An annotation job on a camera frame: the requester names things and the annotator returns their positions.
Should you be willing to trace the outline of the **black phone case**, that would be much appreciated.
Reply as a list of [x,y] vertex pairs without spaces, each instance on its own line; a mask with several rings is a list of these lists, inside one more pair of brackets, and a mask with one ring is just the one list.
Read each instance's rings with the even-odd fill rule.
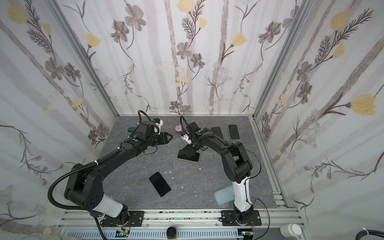
[[211,131],[215,134],[215,136],[217,136],[218,138],[221,138],[223,139],[224,136],[223,136],[223,133],[222,133],[222,130],[220,127],[212,127],[211,128]]

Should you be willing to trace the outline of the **pink phone case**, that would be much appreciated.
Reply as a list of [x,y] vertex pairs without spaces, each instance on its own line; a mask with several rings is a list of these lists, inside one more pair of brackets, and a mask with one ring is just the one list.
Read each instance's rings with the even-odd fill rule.
[[192,156],[188,156],[184,150],[179,150],[177,158],[179,160],[184,160],[184,161],[190,161],[190,162],[199,162],[200,160],[200,153],[195,153]]

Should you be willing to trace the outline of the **light blue phone case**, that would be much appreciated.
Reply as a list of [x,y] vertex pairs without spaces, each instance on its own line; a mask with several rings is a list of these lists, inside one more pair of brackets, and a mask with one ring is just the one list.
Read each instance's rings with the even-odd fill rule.
[[239,140],[240,139],[240,133],[238,126],[235,124],[230,124],[228,125],[229,129],[229,135],[231,140]]

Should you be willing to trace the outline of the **black smartphone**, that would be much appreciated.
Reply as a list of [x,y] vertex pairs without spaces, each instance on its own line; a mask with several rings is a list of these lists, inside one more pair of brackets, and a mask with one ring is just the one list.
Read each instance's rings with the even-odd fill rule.
[[155,174],[150,176],[149,180],[160,195],[160,197],[164,197],[168,192],[171,191],[171,187],[168,185],[168,183],[165,181],[165,179],[159,172],[156,172]]

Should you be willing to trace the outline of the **pale green phone case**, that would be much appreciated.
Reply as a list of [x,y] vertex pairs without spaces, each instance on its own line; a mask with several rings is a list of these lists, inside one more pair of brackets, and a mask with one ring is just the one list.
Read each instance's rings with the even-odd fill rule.
[[233,185],[214,192],[214,198],[219,206],[224,206],[235,200]]

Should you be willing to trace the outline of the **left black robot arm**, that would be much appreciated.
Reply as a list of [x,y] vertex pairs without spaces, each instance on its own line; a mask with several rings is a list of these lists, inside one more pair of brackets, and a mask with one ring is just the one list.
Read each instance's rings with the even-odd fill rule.
[[[161,132],[163,121],[159,118],[151,119],[143,116],[147,114],[139,110],[139,121],[130,136],[119,143],[118,147],[102,158],[86,165],[76,164],[72,170],[55,180],[48,190],[49,202],[57,208],[65,210],[83,210],[97,220],[98,230],[103,226],[125,227],[132,222],[128,207],[107,196],[103,189],[104,179],[130,159],[144,153],[149,147],[166,145],[173,138],[167,132]],[[59,203],[53,196],[55,187],[63,180],[67,180],[64,192],[66,200],[73,203],[68,206]]]

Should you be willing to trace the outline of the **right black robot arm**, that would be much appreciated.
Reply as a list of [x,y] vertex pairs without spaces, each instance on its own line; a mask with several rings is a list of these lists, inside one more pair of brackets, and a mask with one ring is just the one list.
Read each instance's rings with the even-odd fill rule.
[[197,156],[198,150],[211,149],[221,156],[226,176],[233,183],[234,189],[234,224],[241,226],[251,222],[254,204],[251,203],[249,180],[252,178],[252,162],[248,156],[249,150],[238,141],[226,141],[221,128],[200,128],[195,122],[187,123],[180,116],[182,139],[188,144],[181,150],[187,158]]

